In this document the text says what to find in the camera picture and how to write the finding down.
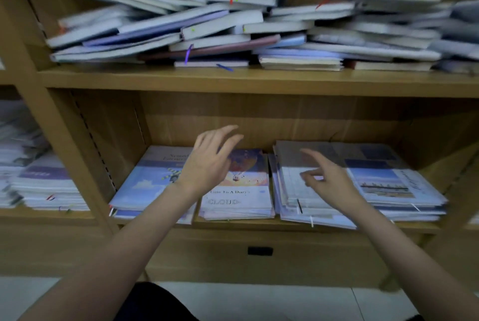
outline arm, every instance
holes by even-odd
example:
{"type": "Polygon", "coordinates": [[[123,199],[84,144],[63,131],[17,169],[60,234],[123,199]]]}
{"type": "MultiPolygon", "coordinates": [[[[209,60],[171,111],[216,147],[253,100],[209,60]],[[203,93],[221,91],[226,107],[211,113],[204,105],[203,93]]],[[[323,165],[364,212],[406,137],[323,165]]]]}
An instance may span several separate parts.
{"type": "Polygon", "coordinates": [[[351,219],[369,238],[426,320],[479,320],[479,299],[447,273],[396,225],[370,206],[348,174],[319,152],[303,149],[320,165],[301,177],[333,208],[351,219]],[[314,175],[324,179],[317,181],[314,175]]]}
{"type": "Polygon", "coordinates": [[[236,128],[226,126],[199,135],[178,180],[91,261],[37,300],[19,321],[113,320],[171,227],[225,178],[231,163],[228,155],[243,136],[234,135],[219,152],[218,148],[236,128]]]}

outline forearm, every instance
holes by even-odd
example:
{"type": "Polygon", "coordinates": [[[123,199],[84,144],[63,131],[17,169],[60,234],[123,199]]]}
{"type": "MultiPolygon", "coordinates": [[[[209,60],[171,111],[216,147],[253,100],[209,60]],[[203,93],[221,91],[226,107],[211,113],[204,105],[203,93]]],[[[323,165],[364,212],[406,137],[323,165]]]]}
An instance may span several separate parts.
{"type": "Polygon", "coordinates": [[[426,320],[479,320],[479,301],[368,204],[348,215],[370,239],[426,320]]]}
{"type": "Polygon", "coordinates": [[[170,228],[195,201],[175,184],[117,233],[91,261],[63,278],[20,321],[112,320],[170,228]]]}

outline pink notebook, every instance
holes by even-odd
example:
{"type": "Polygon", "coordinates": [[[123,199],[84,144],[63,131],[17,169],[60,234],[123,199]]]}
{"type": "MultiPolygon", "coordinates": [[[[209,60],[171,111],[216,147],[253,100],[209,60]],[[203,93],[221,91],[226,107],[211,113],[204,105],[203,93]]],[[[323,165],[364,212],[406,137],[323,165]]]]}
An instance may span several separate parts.
{"type": "MultiPolygon", "coordinates": [[[[271,35],[266,36],[260,39],[254,39],[245,42],[239,42],[235,44],[227,45],[218,45],[210,46],[209,48],[200,48],[192,49],[190,51],[190,58],[200,55],[218,55],[218,54],[228,54],[231,52],[246,52],[248,50],[253,50],[267,45],[276,44],[281,40],[281,35],[271,35]]],[[[156,60],[156,59],[167,59],[167,58],[185,58],[187,50],[182,52],[157,52],[153,54],[140,54],[138,55],[139,60],[156,60]]]]}

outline hand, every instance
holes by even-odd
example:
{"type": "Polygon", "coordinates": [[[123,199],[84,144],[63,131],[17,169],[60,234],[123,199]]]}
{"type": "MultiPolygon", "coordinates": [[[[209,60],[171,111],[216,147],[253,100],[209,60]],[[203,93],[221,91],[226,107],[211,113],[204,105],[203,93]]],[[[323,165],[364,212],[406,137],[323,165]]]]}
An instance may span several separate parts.
{"type": "Polygon", "coordinates": [[[228,156],[243,139],[243,135],[231,136],[219,152],[218,149],[224,138],[237,128],[238,126],[230,125],[200,134],[175,184],[198,198],[223,181],[231,165],[228,156]]]}
{"type": "Polygon", "coordinates": [[[368,205],[349,178],[346,170],[317,151],[303,148],[301,152],[313,157],[320,167],[301,173],[306,186],[311,187],[324,201],[350,217],[358,207],[368,205]],[[318,181],[314,176],[323,176],[318,181]]]}

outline floor tile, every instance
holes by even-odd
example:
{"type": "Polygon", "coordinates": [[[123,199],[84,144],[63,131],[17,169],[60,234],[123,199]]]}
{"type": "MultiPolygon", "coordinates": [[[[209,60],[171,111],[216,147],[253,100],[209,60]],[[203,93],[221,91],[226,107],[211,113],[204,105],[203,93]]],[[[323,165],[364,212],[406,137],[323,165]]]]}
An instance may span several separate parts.
{"type": "Polygon", "coordinates": [[[362,321],[350,288],[164,282],[200,320],[362,321]]]}
{"type": "Polygon", "coordinates": [[[403,321],[417,315],[416,307],[403,291],[353,288],[364,321],[403,321]]]}
{"type": "Polygon", "coordinates": [[[58,280],[59,278],[0,276],[2,321],[15,321],[58,280]]]}

